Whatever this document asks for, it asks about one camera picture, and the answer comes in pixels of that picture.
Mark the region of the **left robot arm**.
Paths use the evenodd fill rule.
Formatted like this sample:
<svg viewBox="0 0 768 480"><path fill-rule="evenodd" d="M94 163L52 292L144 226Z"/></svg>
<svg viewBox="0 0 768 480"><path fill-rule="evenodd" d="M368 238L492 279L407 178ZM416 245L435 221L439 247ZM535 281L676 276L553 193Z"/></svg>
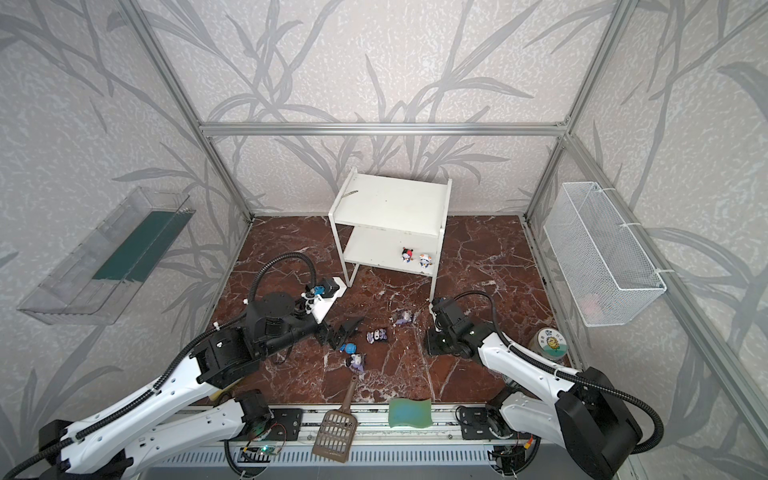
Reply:
<svg viewBox="0 0 768 480"><path fill-rule="evenodd" d="M266 274L291 259L309 270L304 292L297 298L285 292L259 296ZM360 322L348 320L333 328L325 318L347 288L340 277L319 279L312 260L303 253L279 255L256 274L241 313L195 337L144 388L83 420L45 425L39 431L38 452L12 467L6 478L16 479L45 462L43 479L129 479L185 450L253 432L271 418L260 393L230 399L184 419L174 416L233 387L271 356L306 338L339 348Z"/></svg>

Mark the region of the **red hat Doraemon figure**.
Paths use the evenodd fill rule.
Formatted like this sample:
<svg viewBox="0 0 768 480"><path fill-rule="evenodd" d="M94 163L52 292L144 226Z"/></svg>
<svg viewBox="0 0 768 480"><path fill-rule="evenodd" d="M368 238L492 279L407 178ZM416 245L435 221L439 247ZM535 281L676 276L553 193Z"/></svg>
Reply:
<svg viewBox="0 0 768 480"><path fill-rule="evenodd" d="M410 248L404 247L401 252L401 258L402 261L405 263L410 263L413 261L413 250Z"/></svg>

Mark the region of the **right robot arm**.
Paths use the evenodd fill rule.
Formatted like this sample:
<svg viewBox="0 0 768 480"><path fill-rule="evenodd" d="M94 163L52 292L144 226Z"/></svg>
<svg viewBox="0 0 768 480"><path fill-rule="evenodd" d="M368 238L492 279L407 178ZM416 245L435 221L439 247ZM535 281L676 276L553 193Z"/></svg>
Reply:
<svg viewBox="0 0 768 480"><path fill-rule="evenodd" d="M593 479L611 479L631 455L660 444L664 424L646 402L616 389L600 370L559 365L509 338L498 319L471 319L456 298L431 302L429 355L472 360L511 380L490 404L498 433L527 433L564 448Z"/></svg>

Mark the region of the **white hooded Doraemon figure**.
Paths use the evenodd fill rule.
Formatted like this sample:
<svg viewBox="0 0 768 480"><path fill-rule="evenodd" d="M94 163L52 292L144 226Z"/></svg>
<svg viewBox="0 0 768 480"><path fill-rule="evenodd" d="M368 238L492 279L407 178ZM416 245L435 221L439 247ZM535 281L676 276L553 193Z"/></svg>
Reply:
<svg viewBox="0 0 768 480"><path fill-rule="evenodd" d="M423 253L419 256L419 264L422 268L429 268L433 264L433 259L429 254Z"/></svg>

